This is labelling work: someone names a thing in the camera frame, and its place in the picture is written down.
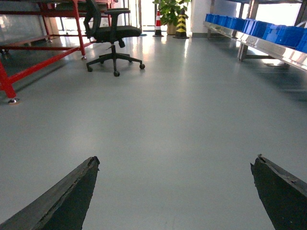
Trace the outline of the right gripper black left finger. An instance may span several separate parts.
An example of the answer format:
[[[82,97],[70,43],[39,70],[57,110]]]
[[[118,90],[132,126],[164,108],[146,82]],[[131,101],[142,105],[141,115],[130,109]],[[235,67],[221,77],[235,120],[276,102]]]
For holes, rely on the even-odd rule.
[[[86,159],[28,206],[1,223],[2,230],[81,230],[88,211],[99,159]]]

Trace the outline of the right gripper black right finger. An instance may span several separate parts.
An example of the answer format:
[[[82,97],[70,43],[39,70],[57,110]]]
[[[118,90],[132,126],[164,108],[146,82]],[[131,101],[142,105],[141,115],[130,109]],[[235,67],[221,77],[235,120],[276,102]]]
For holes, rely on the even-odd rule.
[[[259,198],[276,230],[307,228],[307,183],[258,156],[251,172]]]

